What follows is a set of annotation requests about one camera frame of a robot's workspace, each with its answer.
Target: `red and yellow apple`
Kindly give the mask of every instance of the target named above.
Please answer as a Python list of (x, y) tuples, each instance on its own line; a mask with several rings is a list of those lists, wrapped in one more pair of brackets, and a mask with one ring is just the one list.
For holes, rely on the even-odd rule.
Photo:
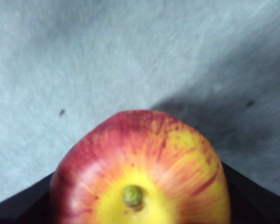
[(196, 129), (159, 111), (119, 112), (53, 174), (54, 224), (229, 224), (222, 163)]

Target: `floor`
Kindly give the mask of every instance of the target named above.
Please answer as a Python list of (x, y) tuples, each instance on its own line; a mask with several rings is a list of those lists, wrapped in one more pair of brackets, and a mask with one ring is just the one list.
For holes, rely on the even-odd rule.
[(0, 0), (0, 201), (136, 108), (280, 195), (280, 0)]

